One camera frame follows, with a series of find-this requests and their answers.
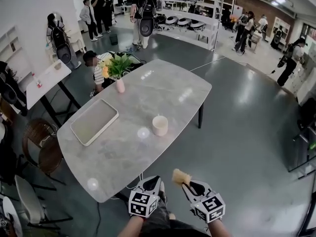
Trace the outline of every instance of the chair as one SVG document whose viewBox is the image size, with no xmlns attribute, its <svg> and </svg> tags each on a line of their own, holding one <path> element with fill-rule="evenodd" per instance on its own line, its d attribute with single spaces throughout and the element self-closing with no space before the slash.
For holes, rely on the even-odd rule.
<svg viewBox="0 0 316 237">
<path fill-rule="evenodd" d="M 40 148 L 38 163 L 30 155 L 28 148 L 29 140 Z M 56 137 L 56 131 L 51 124 L 41 118 L 30 121 L 25 128 L 22 149 L 27 161 L 31 165 L 38 167 L 50 179 L 65 185 L 65 183 L 50 176 L 57 169 L 63 158 Z"/>
<path fill-rule="evenodd" d="M 35 194 L 33 187 L 25 179 L 19 176 L 15 176 L 15 183 L 22 207 L 29 220 L 29 227 L 59 230 L 59 227 L 46 227 L 42 225 L 73 220 L 72 217 L 59 220 L 48 220 L 45 215 L 45 210 Z"/>
</svg>

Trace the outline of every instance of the yellow flower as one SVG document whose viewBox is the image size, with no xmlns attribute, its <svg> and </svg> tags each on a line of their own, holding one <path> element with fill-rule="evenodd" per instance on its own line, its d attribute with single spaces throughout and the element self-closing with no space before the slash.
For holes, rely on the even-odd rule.
<svg viewBox="0 0 316 237">
<path fill-rule="evenodd" d="M 105 78 L 109 78 L 109 73 L 108 73 L 109 68 L 107 66 L 104 66 L 104 68 L 102 69 L 102 75 Z"/>
</svg>

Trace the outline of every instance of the striped shirt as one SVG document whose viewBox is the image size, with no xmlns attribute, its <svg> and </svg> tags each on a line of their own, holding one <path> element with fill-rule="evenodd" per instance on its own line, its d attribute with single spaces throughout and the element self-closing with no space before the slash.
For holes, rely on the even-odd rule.
<svg viewBox="0 0 316 237">
<path fill-rule="evenodd" d="M 104 53 L 104 54 L 98 55 L 97 58 L 99 60 L 103 60 L 107 56 L 112 57 L 112 55 L 110 53 Z M 95 82 L 95 84 L 102 84 L 102 83 L 104 83 L 104 76 L 102 75 L 102 69 L 103 68 L 100 68 L 98 65 L 95 66 L 95 68 L 94 68 L 94 82 Z"/>
</svg>

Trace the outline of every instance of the white chair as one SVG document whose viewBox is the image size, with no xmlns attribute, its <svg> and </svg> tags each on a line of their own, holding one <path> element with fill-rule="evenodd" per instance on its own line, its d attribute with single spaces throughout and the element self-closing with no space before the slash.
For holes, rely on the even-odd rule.
<svg viewBox="0 0 316 237">
<path fill-rule="evenodd" d="M 59 230 L 59 227 L 45 227 L 44 224 L 73 220 L 72 217 L 60 220 L 48 220 L 33 187 L 23 178 L 15 176 L 15 184 L 21 200 L 21 204 L 30 221 L 28 226 L 41 229 Z"/>
</svg>

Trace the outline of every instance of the concrete floor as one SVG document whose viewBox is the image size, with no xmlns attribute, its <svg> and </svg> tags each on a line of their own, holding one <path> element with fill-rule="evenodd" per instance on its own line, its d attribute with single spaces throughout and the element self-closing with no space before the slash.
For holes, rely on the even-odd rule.
<svg viewBox="0 0 316 237">
<path fill-rule="evenodd" d="M 132 30 L 112 28 L 119 45 L 111 46 L 107 34 L 85 44 L 97 53 L 125 51 L 131 47 Z M 165 36 L 154 35 L 145 50 L 134 53 L 147 62 L 159 58 L 204 78 L 213 86 L 205 101 L 201 130 L 197 115 L 171 146 L 149 167 L 144 177 L 160 175 L 165 183 L 169 210 L 177 219 L 203 228 L 194 217 L 182 190 L 171 182 L 172 170 L 179 168 L 195 179 L 206 181 L 226 202 L 223 222 L 235 237 L 289 237 L 297 232 L 310 202 L 314 176 L 297 180 L 286 169 L 293 153 L 292 136 L 297 132 L 298 104 L 272 80 L 228 58 L 206 49 Z M 91 70 L 81 65 L 69 78 L 66 87 L 80 104 L 89 100 L 93 88 Z M 47 95 L 56 110 L 67 105 L 58 86 Z M 13 147 L 22 153 L 21 138 L 28 120 L 43 117 L 51 122 L 41 103 L 27 118 L 17 117 Z M 26 179 L 52 186 L 57 192 L 36 189 L 45 198 L 53 218 L 68 212 L 71 222 L 59 224 L 70 237 L 96 236 L 97 202 L 80 186 L 67 164 L 62 162 L 53 177 L 67 186 L 51 183 L 41 172 L 28 166 Z M 4 190 L 17 196 L 14 187 Z M 98 235 L 116 236 L 129 216 L 124 203 L 108 200 L 100 204 L 101 224 Z"/>
</svg>

